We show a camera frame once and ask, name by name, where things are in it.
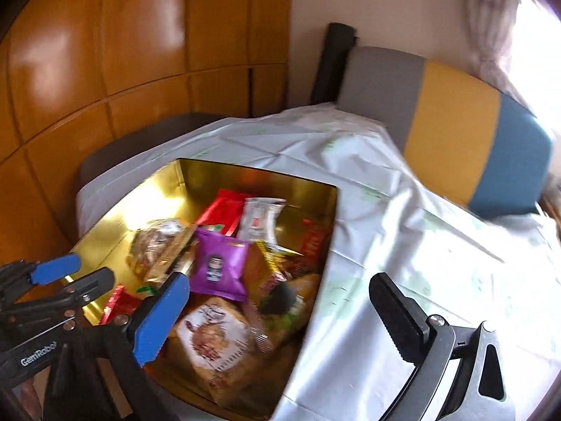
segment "snack box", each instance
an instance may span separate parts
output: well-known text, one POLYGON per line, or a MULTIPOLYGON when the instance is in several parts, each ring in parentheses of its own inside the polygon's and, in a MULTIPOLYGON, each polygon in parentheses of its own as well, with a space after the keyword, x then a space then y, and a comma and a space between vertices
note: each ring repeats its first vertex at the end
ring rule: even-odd
MULTIPOLYGON (((72 251, 82 259, 79 272, 66 277, 71 282, 107 266, 115 273, 116 285, 129 293, 142 286, 142 279, 127 265, 126 257, 137 229, 149 221, 176 217, 194 223, 211 204, 219 189, 265 198, 284 198, 286 206, 277 219, 276 235, 282 247, 298 251, 306 230, 303 220, 312 220, 331 230, 337 209, 337 188, 332 185, 288 174, 233 164, 177 159, 155 172, 119 201, 78 242, 72 251)), ((331 235, 328 233, 320 254, 322 272, 331 235)), ((98 325, 110 292, 85 306, 92 325, 98 325)), ((178 365, 181 358, 165 354, 145 369, 157 383, 179 399, 206 412, 229 420, 255 419, 250 413, 237 413, 217 406, 178 365)))

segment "sunlight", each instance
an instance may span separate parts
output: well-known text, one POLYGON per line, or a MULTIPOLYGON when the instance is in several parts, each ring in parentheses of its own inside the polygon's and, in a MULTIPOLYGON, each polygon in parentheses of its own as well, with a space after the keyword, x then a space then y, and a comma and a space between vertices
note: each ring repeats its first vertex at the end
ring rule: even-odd
POLYGON ((181 198, 165 197, 156 185, 141 185, 127 195, 125 225, 130 230, 145 228, 152 220, 175 216, 182 203, 181 198))
POLYGON ((508 77, 544 123, 561 130, 561 22, 532 0, 521 0, 508 77))

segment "cookie package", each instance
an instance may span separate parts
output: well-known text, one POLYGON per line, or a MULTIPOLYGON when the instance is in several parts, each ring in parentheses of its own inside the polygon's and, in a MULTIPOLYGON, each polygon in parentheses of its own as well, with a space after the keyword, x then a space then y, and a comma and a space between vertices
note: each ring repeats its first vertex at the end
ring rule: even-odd
POLYGON ((183 317, 176 333, 203 388, 219 405, 235 397, 259 364, 247 320, 222 298, 183 317))

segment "blue gripper pad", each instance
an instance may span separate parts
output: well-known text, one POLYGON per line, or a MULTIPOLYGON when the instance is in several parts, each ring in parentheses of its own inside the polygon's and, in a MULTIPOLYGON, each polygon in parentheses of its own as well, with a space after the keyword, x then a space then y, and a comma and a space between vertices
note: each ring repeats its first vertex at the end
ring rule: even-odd
POLYGON ((156 359, 169 331, 189 300, 189 277, 173 272, 160 288, 159 292, 161 291, 160 299, 135 332, 133 353, 141 367, 156 359))
POLYGON ((80 270, 81 264, 80 257, 75 253, 69 253, 48 263, 39 264, 32 273, 32 283, 34 285, 47 285, 77 272, 80 270))

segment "wooden panel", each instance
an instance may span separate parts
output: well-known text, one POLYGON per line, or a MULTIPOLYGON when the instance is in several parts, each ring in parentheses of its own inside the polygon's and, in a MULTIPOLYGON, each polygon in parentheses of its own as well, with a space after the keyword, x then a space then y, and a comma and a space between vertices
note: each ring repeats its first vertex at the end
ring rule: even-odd
POLYGON ((0 165, 0 264, 48 260, 64 254, 62 235, 33 181, 22 151, 0 165))
POLYGON ((8 56, 8 38, 0 44, 0 163, 18 148, 18 137, 13 125, 13 116, 9 108, 9 92, 6 59, 8 56))
POLYGON ((291 0, 251 0, 250 63, 286 63, 291 0))
POLYGON ((253 67, 253 115, 274 114, 284 109, 286 65, 253 67))
POLYGON ((247 117, 249 111, 248 68, 235 67, 193 74, 193 111, 247 117))
POLYGON ((103 0, 109 94, 185 72, 185 0, 103 0))
POLYGON ((189 0, 191 71, 248 63, 249 0, 189 0))
POLYGON ((27 156, 41 188, 71 239, 77 236, 75 198, 80 163, 112 139, 107 108, 102 104, 80 112, 27 145, 27 156))
POLYGON ((189 94, 184 76, 153 82, 109 102, 117 136, 132 133, 158 120, 188 112, 189 94))
POLYGON ((9 74, 24 140, 103 96, 101 0, 31 0, 11 31, 9 74))

